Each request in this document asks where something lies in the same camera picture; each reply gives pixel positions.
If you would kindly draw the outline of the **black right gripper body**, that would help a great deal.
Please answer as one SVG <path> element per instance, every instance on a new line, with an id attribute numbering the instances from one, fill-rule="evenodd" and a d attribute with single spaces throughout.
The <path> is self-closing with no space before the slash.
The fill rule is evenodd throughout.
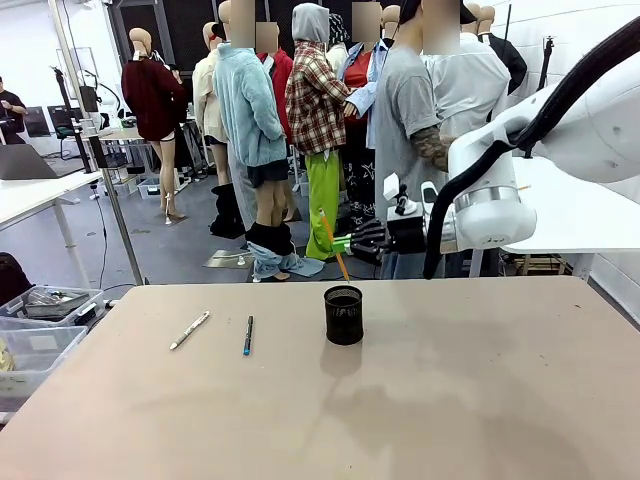
<path id="1" fill-rule="evenodd" d="M 400 217 L 386 223 L 388 240 L 387 250 L 397 253 L 424 253 L 426 251 L 424 219 Z"/>

